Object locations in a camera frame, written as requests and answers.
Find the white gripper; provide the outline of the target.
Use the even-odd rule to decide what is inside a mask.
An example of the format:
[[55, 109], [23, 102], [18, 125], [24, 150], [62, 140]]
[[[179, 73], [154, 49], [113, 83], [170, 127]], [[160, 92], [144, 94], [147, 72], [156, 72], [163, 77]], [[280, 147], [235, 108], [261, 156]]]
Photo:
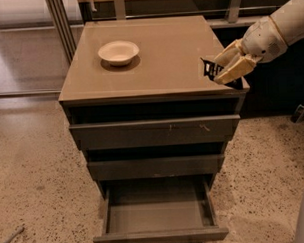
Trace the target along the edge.
[[214, 62], [223, 67], [214, 77], [214, 82], [229, 84], [256, 67], [254, 58], [258, 58], [260, 63], [270, 62], [287, 49], [275, 22], [264, 16], [248, 28], [242, 40], [236, 39], [214, 58]]

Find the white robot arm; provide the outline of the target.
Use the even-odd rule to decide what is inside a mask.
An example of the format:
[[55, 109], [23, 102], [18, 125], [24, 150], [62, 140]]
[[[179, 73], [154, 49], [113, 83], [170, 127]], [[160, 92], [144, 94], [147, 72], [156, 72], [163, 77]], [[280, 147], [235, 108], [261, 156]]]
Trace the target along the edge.
[[213, 60], [214, 82], [227, 85], [252, 72], [258, 63], [273, 61], [304, 38], [304, 0], [288, 3], [250, 26]]

